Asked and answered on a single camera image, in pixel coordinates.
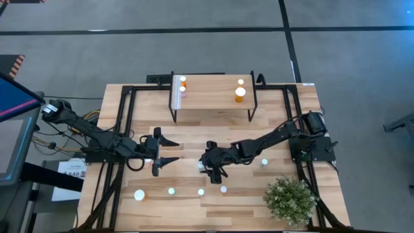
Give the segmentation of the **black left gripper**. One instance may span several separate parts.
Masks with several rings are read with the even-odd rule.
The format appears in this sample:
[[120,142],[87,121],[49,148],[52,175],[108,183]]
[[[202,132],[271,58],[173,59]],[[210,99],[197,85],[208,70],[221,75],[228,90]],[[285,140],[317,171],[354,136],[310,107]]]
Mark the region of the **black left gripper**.
[[169,163],[179,160],[179,157],[159,157],[160,145],[163,147],[174,147],[174,146],[179,146],[179,143],[168,140],[163,135],[161,135],[160,127],[156,127],[154,129],[153,137],[155,139],[155,155],[153,159],[153,165],[152,165],[151,172],[154,177],[158,177],[160,168],[164,167],[165,165]]

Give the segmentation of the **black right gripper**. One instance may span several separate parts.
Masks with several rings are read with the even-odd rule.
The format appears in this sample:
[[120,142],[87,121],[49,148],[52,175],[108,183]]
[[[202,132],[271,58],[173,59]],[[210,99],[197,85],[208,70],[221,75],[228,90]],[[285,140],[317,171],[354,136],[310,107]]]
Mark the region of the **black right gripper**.
[[201,155],[200,161],[206,164],[201,173],[205,173],[210,178],[212,184],[221,184],[222,176],[226,177],[224,166],[231,164],[242,164],[245,162],[239,154],[239,150],[232,146],[230,148],[218,147],[214,141],[206,143],[206,151]]

